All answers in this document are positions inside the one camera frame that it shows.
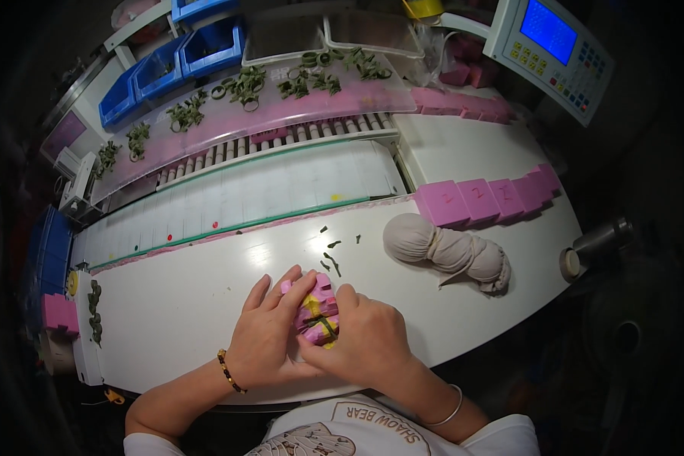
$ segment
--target plastic bag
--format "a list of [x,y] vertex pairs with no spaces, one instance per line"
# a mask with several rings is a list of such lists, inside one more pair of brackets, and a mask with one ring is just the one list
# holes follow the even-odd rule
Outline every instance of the plastic bag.
[[412,68],[405,76],[419,87],[433,87],[443,89],[443,85],[438,76],[456,69],[456,60],[451,53],[446,50],[447,37],[452,35],[444,34],[445,29],[440,27],[430,27],[423,23],[415,25],[416,36],[421,48],[425,52],[422,61],[418,60],[417,65]]

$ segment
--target blue plastic bin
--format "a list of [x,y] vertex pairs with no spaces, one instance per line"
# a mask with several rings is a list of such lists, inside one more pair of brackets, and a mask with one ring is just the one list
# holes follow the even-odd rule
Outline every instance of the blue plastic bin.
[[238,0],[172,0],[172,21],[192,24],[238,7]]
[[41,296],[65,293],[72,236],[68,219],[53,206],[48,206],[30,231],[21,296],[25,323],[31,331],[42,326]]
[[[188,33],[160,46],[137,68],[132,78],[137,103],[165,95],[184,84],[179,49],[189,37]],[[170,62],[175,68],[160,78]]]
[[99,103],[102,127],[115,125],[138,106],[132,78],[145,59],[139,60],[122,73]]
[[180,48],[184,77],[199,78],[241,62],[246,40],[239,17],[228,17],[190,34]]

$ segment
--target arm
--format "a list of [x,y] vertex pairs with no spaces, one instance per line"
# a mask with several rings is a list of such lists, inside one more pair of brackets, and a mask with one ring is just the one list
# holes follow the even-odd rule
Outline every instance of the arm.
[[[316,277],[314,270],[301,277],[301,268],[294,266],[268,295],[266,291],[271,283],[268,275],[251,289],[225,357],[228,371],[241,388],[277,385],[324,374],[307,363],[296,363],[287,355],[292,319],[301,300],[317,282]],[[280,284],[287,279],[295,282],[282,296]],[[218,360],[211,360],[140,396],[127,412],[125,433],[155,434],[177,445],[178,437],[195,418],[229,394],[237,393],[225,378]]]
[[[337,291],[340,335],[330,350],[297,337],[310,364],[355,385],[374,388],[413,411],[426,423],[445,420],[459,393],[410,353],[405,321],[392,306],[358,294],[350,285]],[[463,398],[452,420],[429,427],[449,442],[461,443],[489,422],[483,411]]]

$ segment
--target blue lcd screen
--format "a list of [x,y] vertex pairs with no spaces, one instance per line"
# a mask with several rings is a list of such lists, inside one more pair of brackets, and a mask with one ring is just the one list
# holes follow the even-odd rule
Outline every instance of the blue lcd screen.
[[578,38],[568,24],[537,0],[529,0],[519,31],[545,48],[563,65],[567,65]]

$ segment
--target person's right hand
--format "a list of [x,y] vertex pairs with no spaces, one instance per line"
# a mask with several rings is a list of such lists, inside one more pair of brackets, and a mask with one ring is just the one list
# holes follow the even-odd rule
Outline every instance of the person's right hand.
[[302,358],[354,385],[385,393],[420,363],[410,353],[401,313],[356,293],[350,284],[339,287],[336,298],[340,319],[337,343],[325,349],[299,335]]

